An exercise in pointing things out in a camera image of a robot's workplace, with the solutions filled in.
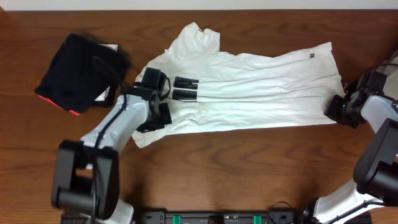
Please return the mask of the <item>white Puma t-shirt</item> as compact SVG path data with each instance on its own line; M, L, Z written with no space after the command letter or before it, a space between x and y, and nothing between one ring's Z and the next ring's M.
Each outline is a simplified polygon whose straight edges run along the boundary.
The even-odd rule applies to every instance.
M174 134L329 124L324 109L343 94L329 42L278 57L233 55L221 51L219 33L191 23L148 66L198 86L195 100L167 98L166 127L132 134L141 148Z

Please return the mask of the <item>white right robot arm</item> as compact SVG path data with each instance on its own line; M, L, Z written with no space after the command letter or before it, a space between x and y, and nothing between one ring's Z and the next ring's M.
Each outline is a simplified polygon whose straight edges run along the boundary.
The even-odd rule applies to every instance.
M346 223L375 208L397 206L397 106L387 96L371 95L361 116L375 136L358 160L353 179L315 202L313 223Z

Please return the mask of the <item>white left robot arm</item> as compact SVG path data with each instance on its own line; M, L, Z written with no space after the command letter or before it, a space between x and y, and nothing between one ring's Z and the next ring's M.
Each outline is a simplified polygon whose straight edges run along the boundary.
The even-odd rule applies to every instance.
M134 131L153 131L171 121L163 89L163 84L133 84L94 130L59 145L53 207L87 215L92 223L115 217L120 152Z

